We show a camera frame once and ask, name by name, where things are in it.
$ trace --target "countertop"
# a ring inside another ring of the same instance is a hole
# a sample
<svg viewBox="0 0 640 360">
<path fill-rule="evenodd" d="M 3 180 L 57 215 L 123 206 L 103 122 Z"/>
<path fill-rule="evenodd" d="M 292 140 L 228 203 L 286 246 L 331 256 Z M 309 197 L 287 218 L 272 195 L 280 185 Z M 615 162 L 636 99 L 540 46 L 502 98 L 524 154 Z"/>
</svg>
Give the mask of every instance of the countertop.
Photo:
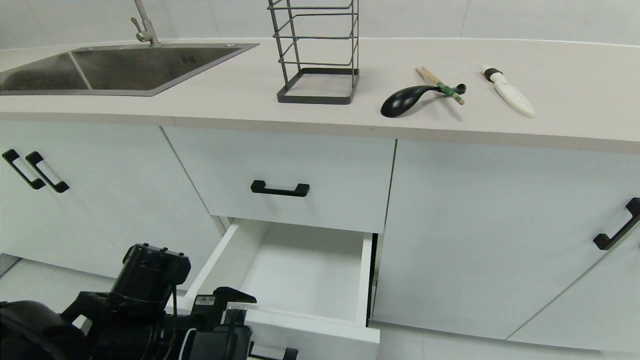
<svg viewBox="0 0 640 360">
<path fill-rule="evenodd" d="M 532 40 L 360 39 L 360 82 L 350 105 L 281 104 L 272 39 L 153 97 L 0 96 L 0 120 L 117 122 L 329 135 L 530 145 L 640 154 L 640 47 Z M 307 60 L 348 60 L 349 47 L 312 40 Z M 80 47 L 0 52 L 0 70 Z M 527 118 L 480 72 L 497 67 L 531 102 Z M 424 84 L 425 66 L 449 86 L 467 85 L 460 106 L 425 94 L 406 116 L 380 115 L 395 91 Z"/>
</svg>

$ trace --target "floor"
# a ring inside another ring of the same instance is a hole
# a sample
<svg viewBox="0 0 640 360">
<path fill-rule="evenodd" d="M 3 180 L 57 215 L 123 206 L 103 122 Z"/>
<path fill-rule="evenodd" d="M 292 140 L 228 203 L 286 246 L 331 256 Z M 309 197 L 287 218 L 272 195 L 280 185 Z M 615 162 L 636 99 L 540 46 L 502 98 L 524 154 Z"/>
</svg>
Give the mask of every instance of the floor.
<svg viewBox="0 0 640 360">
<path fill-rule="evenodd" d="M 112 284 L 108 277 L 22 259 L 0 277 L 0 300 L 35 300 L 62 312 L 79 291 L 109 291 Z M 371 326 L 381 331 L 378 360 L 640 360 L 640 354 L 542 347 L 385 323 Z"/>
</svg>

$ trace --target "faucet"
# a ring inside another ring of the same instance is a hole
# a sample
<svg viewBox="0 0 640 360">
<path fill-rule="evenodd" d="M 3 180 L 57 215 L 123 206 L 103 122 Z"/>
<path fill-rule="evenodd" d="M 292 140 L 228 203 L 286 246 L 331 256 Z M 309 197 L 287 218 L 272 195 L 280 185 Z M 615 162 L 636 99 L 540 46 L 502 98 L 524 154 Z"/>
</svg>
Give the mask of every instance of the faucet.
<svg viewBox="0 0 640 360">
<path fill-rule="evenodd" d="M 140 28 L 140 24 L 138 24 L 138 20 L 135 17 L 131 18 L 131 22 L 133 22 L 133 24 L 136 26 L 136 29 L 138 29 L 136 38 L 138 38 L 140 42 L 149 42 L 151 47 L 160 46 L 156 31 L 154 30 L 154 25 L 151 23 L 151 20 L 149 20 L 149 16 L 147 16 L 145 7 L 142 5 L 142 0 L 133 1 L 136 3 L 138 12 L 140 13 L 140 17 L 142 18 L 142 26 L 145 28 L 145 30 L 142 31 L 142 29 Z"/>
</svg>

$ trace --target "camera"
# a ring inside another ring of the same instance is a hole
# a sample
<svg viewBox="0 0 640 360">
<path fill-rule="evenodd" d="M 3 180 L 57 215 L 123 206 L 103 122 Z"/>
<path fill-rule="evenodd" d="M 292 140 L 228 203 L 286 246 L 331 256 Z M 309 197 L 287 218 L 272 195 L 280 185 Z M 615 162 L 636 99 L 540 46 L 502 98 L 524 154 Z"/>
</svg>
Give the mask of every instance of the camera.
<svg viewBox="0 0 640 360">
<path fill-rule="evenodd" d="M 147 243 L 127 251 L 109 292 L 82 291 L 57 314 L 33 301 L 0 302 L 3 360 L 246 360 L 253 343 L 245 311 L 229 302 L 255 297 L 220 287 L 196 296 L 191 314 L 177 314 L 177 286 L 189 258 Z M 173 299 L 173 313 L 164 310 Z M 73 326 L 84 316 L 83 329 Z M 282 360 L 295 360 L 287 349 Z"/>
</svg>

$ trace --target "drawer handle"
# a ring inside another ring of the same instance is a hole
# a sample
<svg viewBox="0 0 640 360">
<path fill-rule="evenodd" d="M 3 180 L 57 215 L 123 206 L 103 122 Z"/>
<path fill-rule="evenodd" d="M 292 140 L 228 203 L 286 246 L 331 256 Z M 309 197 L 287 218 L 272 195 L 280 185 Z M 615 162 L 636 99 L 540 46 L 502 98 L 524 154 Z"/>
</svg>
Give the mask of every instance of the drawer handle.
<svg viewBox="0 0 640 360">
<path fill-rule="evenodd" d="M 57 184 L 52 183 L 51 180 L 42 172 L 42 170 L 38 168 L 38 163 L 44 160 L 44 158 L 42 157 L 42 155 L 40 155 L 39 152 L 37 151 L 32 152 L 31 154 L 27 155 L 26 159 L 27 159 L 27 162 L 31 164 L 33 169 L 36 170 L 36 172 L 38 172 L 38 175 L 42 176 L 44 178 L 44 181 L 46 181 L 47 184 L 49 184 L 49 186 L 53 188 L 53 190 L 56 190 L 57 193 L 63 193 L 69 190 L 69 185 L 67 185 L 67 183 L 65 183 L 64 181 L 60 181 Z"/>
<path fill-rule="evenodd" d="M 250 342 L 249 343 L 249 355 L 248 357 L 252 358 L 252 359 L 258 359 L 258 360 L 279 360 L 279 359 L 273 359 L 272 357 L 266 357 L 266 356 L 260 356 L 260 355 L 256 355 L 253 353 L 253 346 L 254 346 L 254 342 Z M 296 360 L 298 358 L 298 349 L 296 348 L 287 348 L 287 350 L 285 350 L 284 352 L 284 356 L 282 357 L 282 360 Z"/>
<path fill-rule="evenodd" d="M 599 234 L 595 239 L 593 239 L 593 242 L 598 246 L 598 249 L 611 249 L 613 245 L 624 238 L 625 235 L 640 222 L 640 197 L 634 197 L 631 199 L 627 204 L 627 210 L 631 213 L 631 220 L 629 220 L 622 229 L 613 236 L 613 238 L 609 238 L 606 234 Z"/>
<path fill-rule="evenodd" d="M 20 169 L 17 166 L 15 166 L 15 164 L 13 162 L 20 158 L 20 155 L 18 154 L 17 151 L 15 151 L 13 149 L 9 149 L 4 154 L 2 154 L 2 157 L 6 160 L 6 162 L 9 163 L 9 166 L 11 166 L 18 173 L 18 175 L 20 175 L 20 177 L 23 180 L 25 180 L 27 182 L 27 184 L 29 184 L 29 186 L 32 189 L 38 190 L 38 189 L 42 189 L 44 187 L 45 183 L 44 183 L 44 181 L 42 181 L 42 179 L 37 178 L 37 179 L 31 181 L 31 180 L 29 180 L 29 178 L 27 178 L 26 175 L 24 175 L 23 172 L 20 171 Z"/>
<path fill-rule="evenodd" d="M 298 184 L 295 190 L 267 189 L 267 183 L 262 180 L 254 180 L 253 184 L 251 184 L 251 192 L 268 193 L 270 195 L 305 197 L 310 189 L 311 186 L 309 184 Z"/>
</svg>

